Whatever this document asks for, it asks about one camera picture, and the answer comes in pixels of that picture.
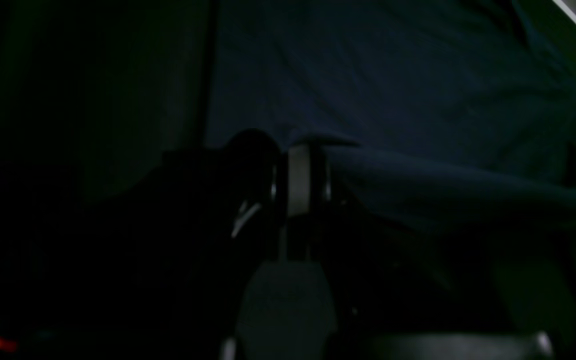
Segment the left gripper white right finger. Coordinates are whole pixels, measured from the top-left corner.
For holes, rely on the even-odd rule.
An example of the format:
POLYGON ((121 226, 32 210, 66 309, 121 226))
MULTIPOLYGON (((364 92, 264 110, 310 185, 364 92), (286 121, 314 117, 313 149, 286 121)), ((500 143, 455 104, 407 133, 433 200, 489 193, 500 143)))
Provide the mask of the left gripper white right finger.
POLYGON ((273 204, 278 239, 273 260, 317 262, 333 198, 332 172, 316 143, 291 146, 273 167, 273 204))

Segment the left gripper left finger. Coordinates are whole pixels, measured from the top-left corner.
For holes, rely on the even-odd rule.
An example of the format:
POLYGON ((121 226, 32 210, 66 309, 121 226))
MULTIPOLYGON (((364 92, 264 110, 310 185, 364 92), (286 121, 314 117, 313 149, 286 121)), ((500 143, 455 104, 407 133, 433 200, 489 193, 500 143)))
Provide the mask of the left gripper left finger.
POLYGON ((83 251, 130 360, 216 360, 275 229, 281 151, 249 129, 221 148, 165 152, 134 187, 86 212, 83 251))

